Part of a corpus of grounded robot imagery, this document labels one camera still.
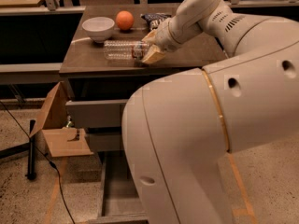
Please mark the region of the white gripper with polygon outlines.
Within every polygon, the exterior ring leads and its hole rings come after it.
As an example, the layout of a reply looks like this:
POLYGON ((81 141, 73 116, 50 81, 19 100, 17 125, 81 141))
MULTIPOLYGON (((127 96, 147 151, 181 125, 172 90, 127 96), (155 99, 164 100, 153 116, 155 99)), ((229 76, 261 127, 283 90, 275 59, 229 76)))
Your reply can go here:
POLYGON ((188 24, 179 16, 168 18, 158 26, 157 30, 150 31, 142 38, 143 42, 152 46, 141 62, 145 64, 159 62, 165 56, 164 51, 174 52, 201 33, 202 29, 197 22, 188 24))

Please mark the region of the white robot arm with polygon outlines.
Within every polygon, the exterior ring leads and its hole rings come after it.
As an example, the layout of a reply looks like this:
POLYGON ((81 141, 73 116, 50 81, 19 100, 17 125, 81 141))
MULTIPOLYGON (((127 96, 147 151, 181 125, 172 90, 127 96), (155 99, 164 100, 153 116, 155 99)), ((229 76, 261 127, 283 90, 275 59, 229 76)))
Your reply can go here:
POLYGON ((150 62, 200 33, 227 59, 152 81, 128 100, 122 139, 149 224, 233 224, 219 178, 228 152, 299 128, 299 23, 184 0, 147 35, 150 62))

